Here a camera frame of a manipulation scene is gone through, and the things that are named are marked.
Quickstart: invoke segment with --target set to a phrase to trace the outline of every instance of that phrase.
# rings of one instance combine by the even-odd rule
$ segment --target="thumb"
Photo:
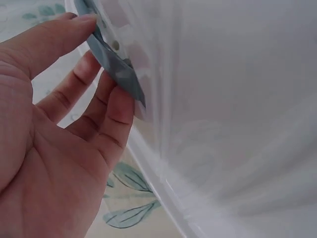
[[[46,21],[0,43],[0,60],[17,67],[32,80],[87,40],[95,30],[96,20],[95,15],[89,14]]]

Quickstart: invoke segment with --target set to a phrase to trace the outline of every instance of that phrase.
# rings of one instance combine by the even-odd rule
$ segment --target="blue binding tape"
[[[98,14],[98,10],[92,0],[74,0],[78,15],[89,13]],[[140,101],[144,107],[145,96],[129,59],[121,59],[116,52],[103,40],[101,31],[96,29],[87,39],[87,43],[101,66],[110,77],[135,100]]]

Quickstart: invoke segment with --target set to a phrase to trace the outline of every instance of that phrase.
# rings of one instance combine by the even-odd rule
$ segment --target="green leaf print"
[[[119,210],[109,212],[104,215],[103,220],[112,227],[124,229],[135,226],[144,220],[150,213],[160,207],[160,203],[155,200],[141,207],[135,207],[128,210]]]
[[[53,9],[50,6],[39,6],[39,13],[42,16],[54,16],[55,12],[53,11]]]
[[[138,191],[152,192],[141,172],[130,165],[120,162],[113,170],[113,175],[125,186]]]
[[[56,14],[64,13],[65,12],[64,6],[59,4],[59,3],[55,3],[55,12],[56,12]]]
[[[108,178],[108,180],[107,180],[107,187],[114,187],[114,182],[110,178]]]
[[[32,13],[26,13],[26,14],[22,15],[22,18],[25,20],[30,20],[30,19],[36,19],[38,17]]]

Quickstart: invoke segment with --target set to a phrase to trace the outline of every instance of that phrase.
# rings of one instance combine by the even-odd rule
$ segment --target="palm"
[[[56,124],[96,77],[98,62],[85,54],[33,105],[31,79],[38,72],[27,72],[10,54],[2,55],[0,47],[0,214],[6,214],[0,231],[12,237],[82,237],[126,144],[133,100],[104,72],[83,115],[60,128]]]

